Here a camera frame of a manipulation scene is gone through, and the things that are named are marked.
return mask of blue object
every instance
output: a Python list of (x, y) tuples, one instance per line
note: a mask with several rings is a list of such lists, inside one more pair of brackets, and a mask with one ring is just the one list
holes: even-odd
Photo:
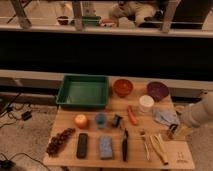
[(100, 129), (105, 128), (107, 123), (106, 115), (104, 113), (98, 113), (95, 116), (95, 123), (97, 124), (98, 128)]
[(100, 158), (102, 160), (112, 159), (112, 139), (109, 136), (100, 137)]

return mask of white cloth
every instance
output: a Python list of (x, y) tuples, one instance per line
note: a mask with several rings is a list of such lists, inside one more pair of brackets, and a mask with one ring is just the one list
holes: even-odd
[(146, 17), (153, 17), (158, 9), (153, 1), (128, 1), (124, 5), (114, 5), (109, 10), (109, 18), (119, 23), (119, 18), (135, 15), (135, 24), (139, 26), (145, 22)]

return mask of gray cloth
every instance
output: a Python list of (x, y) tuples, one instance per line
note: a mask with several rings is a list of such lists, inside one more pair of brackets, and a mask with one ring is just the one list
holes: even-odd
[(155, 121), (170, 126), (171, 124), (180, 124), (179, 118), (175, 110), (155, 108), (153, 109)]

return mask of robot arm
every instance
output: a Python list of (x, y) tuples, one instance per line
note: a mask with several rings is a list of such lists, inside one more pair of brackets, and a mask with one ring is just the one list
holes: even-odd
[(181, 124), (171, 125), (168, 134), (175, 140), (185, 140), (186, 135), (195, 128), (213, 121), (213, 92), (208, 92), (201, 101), (189, 104), (183, 109), (180, 117)]

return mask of orange object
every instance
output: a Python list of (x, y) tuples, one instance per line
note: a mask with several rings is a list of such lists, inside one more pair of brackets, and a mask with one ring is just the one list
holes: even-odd
[(84, 129), (88, 125), (88, 119), (86, 115), (80, 114), (75, 117), (75, 124), (78, 128)]
[(124, 98), (132, 92), (133, 84), (129, 80), (119, 79), (113, 84), (113, 90), (119, 97)]
[(128, 113), (128, 117), (129, 117), (129, 120), (131, 121), (131, 123), (133, 125), (138, 125), (138, 119), (136, 118), (135, 114), (133, 113), (131, 106), (128, 106), (127, 113)]

